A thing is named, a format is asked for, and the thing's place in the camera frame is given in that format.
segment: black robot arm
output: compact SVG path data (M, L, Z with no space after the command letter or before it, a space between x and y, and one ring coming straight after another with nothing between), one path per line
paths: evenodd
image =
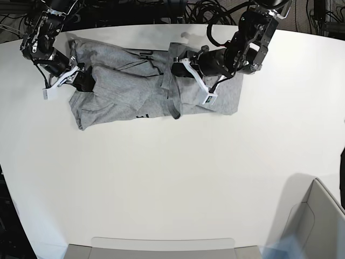
M268 52L268 45L277 29L278 20L287 16L291 1L245 2L215 17L210 21L206 35L213 45L224 48L209 51L208 46L204 46L199 52L188 51L175 59L172 73L178 77L196 78L203 89L205 89L205 85L202 85L203 76L222 76L213 86L206 87L208 93L202 97L203 103L213 102L217 97L215 90L219 83L231 79L237 72L252 74L261 69ZM244 7L247 7L247 10L239 20L238 31L230 41L218 43L212 37L212 26L222 17Z
M52 92L53 88L65 83L84 92L92 91L95 84L91 76L91 68L86 70L83 63L77 63L73 57L67 58L53 47L55 38L64 24L76 13L71 12L78 1L80 0L74 0L74 2L70 0L39 2L20 46L23 56L31 60L41 73L39 66L50 73L50 79L46 80L45 78L44 97L46 99L49 98L49 92ZM56 77L55 83L51 82L53 77Z

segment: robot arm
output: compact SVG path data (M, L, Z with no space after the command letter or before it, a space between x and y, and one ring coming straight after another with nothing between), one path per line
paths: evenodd
M39 70L38 65L50 73L49 81L45 79L45 99L49 99L54 89L62 84L71 84L84 92L92 92L95 84L91 68L86 70L83 63L78 64L74 57L67 58L53 47L64 24L74 16L71 11L77 2L75 0L70 4L70 0L48 0L40 3L20 46L26 59L31 60ZM54 84L51 83L53 77L57 78Z
M213 103L217 98L215 91L219 83L231 79L237 72L252 74L261 69L278 20L287 16L290 5L291 0L255 0L240 4L214 18L208 25L206 35L213 45L225 48L209 51L208 46L203 46L199 52L187 51L175 58L172 73L178 77L194 77L203 92L202 104ZM218 43L212 37L212 25L243 7L247 7L247 10L239 20L238 31L231 41ZM213 86L207 87L202 82L203 76L222 77Z

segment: white plastic bracket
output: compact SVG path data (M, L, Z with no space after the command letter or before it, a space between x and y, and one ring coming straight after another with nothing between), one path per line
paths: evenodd
M201 91L199 94L199 99L201 104L214 104L218 94L216 93L216 91L214 91L214 93L210 93L209 92L209 88L205 85L203 79L199 76L198 72L192 68L192 66L190 65L190 59L189 58L183 58L180 59L179 62L181 62L185 68L187 69L187 71L189 73L192 74L192 76L195 78L195 80L197 81Z
M78 71L79 67L75 66L73 69L60 75L58 80L56 80L56 82L50 88L43 89L43 98L45 100L54 99L57 96L57 88L60 87L63 83L65 83L69 79L69 77L73 76Z

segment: white table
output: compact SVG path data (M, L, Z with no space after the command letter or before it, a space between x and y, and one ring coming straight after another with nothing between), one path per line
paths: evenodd
M214 26L219 42L234 26ZM210 44L205 25L140 25L59 35L167 50ZM339 199L345 146L345 42L277 31L263 69L245 76L238 112L138 119L78 130L63 86L44 101L43 78L0 45L0 163L20 220L43 258L93 237L231 237L272 244L319 177Z

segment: gray t-shirt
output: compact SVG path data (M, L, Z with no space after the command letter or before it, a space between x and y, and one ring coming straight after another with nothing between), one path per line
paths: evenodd
M201 105L199 86L193 78L171 74L174 57L191 49L171 43L168 51L124 49L105 43L77 39L71 55L78 63L92 66L93 92L76 91L70 106L79 129L116 120L154 118L172 115L237 111L243 75L221 83L216 102ZM212 86L218 78L204 78Z

